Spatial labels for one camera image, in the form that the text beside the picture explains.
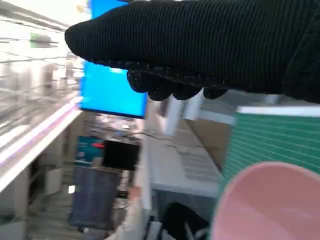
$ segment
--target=blue display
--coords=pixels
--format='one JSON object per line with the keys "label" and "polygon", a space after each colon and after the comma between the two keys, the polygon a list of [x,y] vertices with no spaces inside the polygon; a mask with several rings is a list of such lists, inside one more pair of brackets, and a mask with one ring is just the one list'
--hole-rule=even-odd
{"label": "blue display", "polygon": [[[95,18],[125,4],[118,0],[91,0],[89,5]],[[83,110],[133,118],[145,116],[147,94],[131,89],[126,70],[86,62],[81,96],[80,107]]]}

